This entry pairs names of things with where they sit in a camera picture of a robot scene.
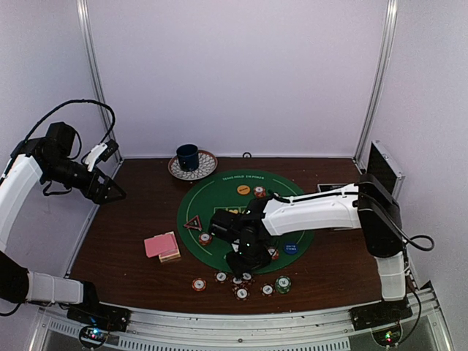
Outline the orange big blind button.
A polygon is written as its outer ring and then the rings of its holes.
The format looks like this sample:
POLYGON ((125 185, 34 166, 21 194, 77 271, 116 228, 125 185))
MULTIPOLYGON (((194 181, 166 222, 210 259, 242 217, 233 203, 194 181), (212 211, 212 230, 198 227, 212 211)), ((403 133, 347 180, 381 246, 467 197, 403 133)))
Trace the orange big blind button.
POLYGON ((246 184, 242 184, 237 187, 236 192, 242 196, 245 196, 251 192, 251 187, 246 184))

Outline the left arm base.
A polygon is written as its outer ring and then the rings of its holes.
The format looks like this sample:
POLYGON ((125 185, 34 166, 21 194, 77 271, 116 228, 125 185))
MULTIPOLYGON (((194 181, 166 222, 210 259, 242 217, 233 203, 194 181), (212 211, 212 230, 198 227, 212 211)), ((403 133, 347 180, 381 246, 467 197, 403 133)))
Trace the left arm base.
POLYGON ((83 324, 78 341, 87 349, 103 346, 112 332, 125 332, 131 311, 121 307, 98 305, 97 310, 78 305, 67 305, 67 318, 83 324))

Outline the pink playing card deck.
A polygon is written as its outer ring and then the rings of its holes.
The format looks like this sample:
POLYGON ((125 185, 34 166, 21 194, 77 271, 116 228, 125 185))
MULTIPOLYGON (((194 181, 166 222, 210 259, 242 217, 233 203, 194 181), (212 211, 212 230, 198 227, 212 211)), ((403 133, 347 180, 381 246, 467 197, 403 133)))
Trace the pink playing card deck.
POLYGON ((165 257, 179 252, 174 232, 155 235, 145 239, 143 243, 148 258, 165 257))

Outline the red poker chip stack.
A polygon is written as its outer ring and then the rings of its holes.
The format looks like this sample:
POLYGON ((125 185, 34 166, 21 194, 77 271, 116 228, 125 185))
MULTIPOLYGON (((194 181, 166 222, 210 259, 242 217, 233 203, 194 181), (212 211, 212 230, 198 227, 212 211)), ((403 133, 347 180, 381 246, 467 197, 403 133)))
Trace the red poker chip stack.
POLYGON ((204 279, 196 278, 192 281, 192 289, 196 292, 204 291, 206 286, 207 286, 207 283, 204 279))

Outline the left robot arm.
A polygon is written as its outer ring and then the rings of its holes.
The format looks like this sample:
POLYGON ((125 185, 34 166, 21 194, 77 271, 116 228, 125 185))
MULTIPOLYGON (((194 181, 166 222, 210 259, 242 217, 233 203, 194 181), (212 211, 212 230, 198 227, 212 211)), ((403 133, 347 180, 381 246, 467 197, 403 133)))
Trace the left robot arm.
POLYGON ((4 253, 20 209, 38 183, 60 183, 66 193, 78 189, 97 205, 126 197, 125 191, 97 167, 118 150, 117 142, 97 144, 82 163, 77 163, 69 156, 76 135, 64 122, 51 124, 44 137, 18 144, 1 175, 1 299, 16 306, 26 302, 75 305, 88 324, 97 325, 105 318, 105 308, 92 283, 30 271, 4 253))

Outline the green poker chip stack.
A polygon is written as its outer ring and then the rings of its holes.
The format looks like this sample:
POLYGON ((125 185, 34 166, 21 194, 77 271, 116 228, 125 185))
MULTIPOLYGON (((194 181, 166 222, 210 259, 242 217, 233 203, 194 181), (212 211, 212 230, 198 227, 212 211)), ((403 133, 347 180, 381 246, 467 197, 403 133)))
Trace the green poker chip stack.
POLYGON ((291 279, 288 276, 279 276, 275 281, 275 290, 279 294, 287 294, 292 287, 291 279))

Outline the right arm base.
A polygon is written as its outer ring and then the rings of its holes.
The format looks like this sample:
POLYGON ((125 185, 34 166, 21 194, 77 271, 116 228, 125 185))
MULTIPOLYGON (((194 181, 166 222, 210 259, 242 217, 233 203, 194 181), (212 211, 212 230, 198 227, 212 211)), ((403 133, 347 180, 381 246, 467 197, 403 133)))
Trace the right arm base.
POLYGON ((351 308, 350 316, 355 331, 370 329, 379 346, 393 347, 401 341, 401 321, 412 316, 412 309, 405 301, 380 301, 351 308))

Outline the red chips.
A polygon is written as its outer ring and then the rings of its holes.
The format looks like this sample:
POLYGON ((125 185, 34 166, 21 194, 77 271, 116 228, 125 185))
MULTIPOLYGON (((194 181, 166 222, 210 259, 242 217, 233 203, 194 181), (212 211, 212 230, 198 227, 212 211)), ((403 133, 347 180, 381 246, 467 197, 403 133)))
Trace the red chips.
POLYGON ((213 236, 209 233, 201 233, 198 237, 198 243, 201 246, 207 246, 211 244, 212 240, 213 240, 213 236))
POLYGON ((264 186, 256 186, 254 188, 254 196, 256 198, 262 198, 266 196, 266 190, 264 186))
POLYGON ((277 249, 271 247, 271 248, 268 249, 268 252, 269 252, 272 260, 277 260, 279 258, 279 252, 278 252, 277 249))

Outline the brown poker chip stack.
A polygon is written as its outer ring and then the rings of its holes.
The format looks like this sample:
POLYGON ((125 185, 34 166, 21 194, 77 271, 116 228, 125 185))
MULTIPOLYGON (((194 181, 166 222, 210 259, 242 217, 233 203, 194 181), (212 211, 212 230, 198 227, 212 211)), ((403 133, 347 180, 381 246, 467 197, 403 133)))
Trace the brown poker chip stack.
POLYGON ((254 282, 254 278, 241 279, 241 278, 233 277, 231 279, 231 283, 234 287, 247 287, 249 285, 252 285, 253 282, 254 282))

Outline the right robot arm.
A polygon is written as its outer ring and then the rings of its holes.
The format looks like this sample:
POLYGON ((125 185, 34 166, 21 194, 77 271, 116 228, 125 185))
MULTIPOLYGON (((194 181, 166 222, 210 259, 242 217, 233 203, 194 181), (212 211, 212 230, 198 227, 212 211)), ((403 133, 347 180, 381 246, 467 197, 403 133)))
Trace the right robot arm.
POLYGON ((255 198, 239 214, 218 209, 208 233, 232 245, 226 262, 240 277, 270 265, 272 238, 331 228, 363 231, 381 282, 383 301, 375 306, 374 314, 380 322, 391 322, 402 312, 406 297, 404 237, 399 204, 372 174, 328 192, 255 198))

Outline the triangular black red dealer button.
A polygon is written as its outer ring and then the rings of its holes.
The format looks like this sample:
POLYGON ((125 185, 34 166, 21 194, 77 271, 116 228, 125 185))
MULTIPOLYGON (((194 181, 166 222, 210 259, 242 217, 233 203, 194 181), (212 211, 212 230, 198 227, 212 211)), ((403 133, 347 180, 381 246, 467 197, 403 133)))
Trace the triangular black red dealer button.
POLYGON ((203 224, 202 224, 202 221, 200 219, 200 216, 199 215, 195 215, 193 218, 191 218, 190 220, 188 220, 185 224, 184 224, 184 228, 185 229, 188 229, 188 230, 198 230, 198 231, 202 231, 203 230, 203 224))

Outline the blue small blind button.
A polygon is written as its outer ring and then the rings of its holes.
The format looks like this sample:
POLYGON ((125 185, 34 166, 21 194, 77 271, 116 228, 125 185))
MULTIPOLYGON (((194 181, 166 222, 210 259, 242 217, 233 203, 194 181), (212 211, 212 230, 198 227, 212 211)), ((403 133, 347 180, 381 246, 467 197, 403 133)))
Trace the blue small blind button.
POLYGON ((283 251, 285 254, 294 255, 299 253, 299 246, 296 242, 286 242, 283 245, 283 251))

